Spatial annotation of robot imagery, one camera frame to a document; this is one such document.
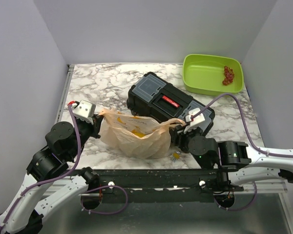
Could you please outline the translucent orange plastic bag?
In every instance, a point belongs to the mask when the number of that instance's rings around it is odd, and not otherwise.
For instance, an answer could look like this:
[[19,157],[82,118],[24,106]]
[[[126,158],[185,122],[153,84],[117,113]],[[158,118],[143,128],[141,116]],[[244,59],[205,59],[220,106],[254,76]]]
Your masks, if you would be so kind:
[[158,159],[167,156],[171,145],[170,128],[185,122],[172,118],[162,123],[151,117],[126,115],[115,109],[103,109],[100,116],[100,140],[127,157]]

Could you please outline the red fake grapes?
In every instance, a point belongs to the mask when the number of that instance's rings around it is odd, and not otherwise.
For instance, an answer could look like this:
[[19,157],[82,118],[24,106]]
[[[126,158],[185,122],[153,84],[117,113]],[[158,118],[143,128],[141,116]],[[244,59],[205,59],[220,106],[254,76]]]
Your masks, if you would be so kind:
[[222,81],[223,85],[229,85],[233,82],[235,74],[232,68],[224,66],[224,80]]

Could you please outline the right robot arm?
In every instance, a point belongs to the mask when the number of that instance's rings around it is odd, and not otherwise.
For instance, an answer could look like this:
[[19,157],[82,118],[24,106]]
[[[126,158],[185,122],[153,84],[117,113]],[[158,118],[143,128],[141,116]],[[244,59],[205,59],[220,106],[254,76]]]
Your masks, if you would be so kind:
[[267,179],[293,184],[293,149],[260,148],[240,141],[206,138],[201,129],[186,132],[181,125],[169,129],[171,143],[192,155],[203,170],[217,172],[215,186],[226,191],[231,186]]

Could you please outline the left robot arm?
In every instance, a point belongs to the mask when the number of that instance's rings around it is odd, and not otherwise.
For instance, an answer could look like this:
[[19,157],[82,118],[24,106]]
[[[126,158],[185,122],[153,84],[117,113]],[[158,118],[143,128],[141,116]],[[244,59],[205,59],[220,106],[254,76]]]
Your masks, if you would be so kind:
[[42,200],[55,181],[73,173],[74,168],[69,169],[68,162],[78,164],[87,140],[99,138],[102,116],[93,115],[90,122],[76,117],[72,120],[54,124],[46,134],[47,145],[34,154],[19,191],[0,214],[0,234],[37,234],[57,207],[73,196],[98,189],[99,175],[86,167],[68,185]]

